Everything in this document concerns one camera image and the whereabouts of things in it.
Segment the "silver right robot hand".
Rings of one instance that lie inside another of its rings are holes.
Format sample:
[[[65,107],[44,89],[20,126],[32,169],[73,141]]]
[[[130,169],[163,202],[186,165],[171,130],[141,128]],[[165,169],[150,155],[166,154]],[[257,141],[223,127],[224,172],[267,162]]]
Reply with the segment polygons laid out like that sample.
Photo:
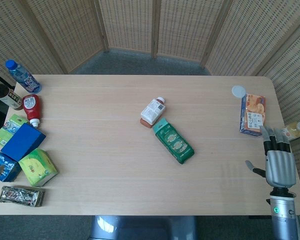
[[[246,166],[266,179],[274,188],[291,188],[296,184],[296,161],[287,136],[278,128],[261,126],[265,154],[265,169],[255,167],[249,160]]]

